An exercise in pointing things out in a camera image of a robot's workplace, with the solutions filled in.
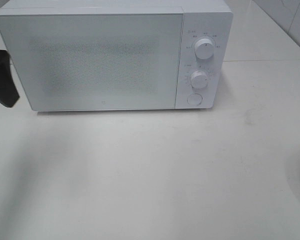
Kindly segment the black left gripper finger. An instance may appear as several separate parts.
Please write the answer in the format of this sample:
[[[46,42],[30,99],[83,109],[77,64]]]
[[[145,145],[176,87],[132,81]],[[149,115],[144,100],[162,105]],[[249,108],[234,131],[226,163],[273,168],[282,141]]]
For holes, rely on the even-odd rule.
[[[6,50],[0,49],[0,104],[12,108],[19,98],[11,74],[10,55]]]

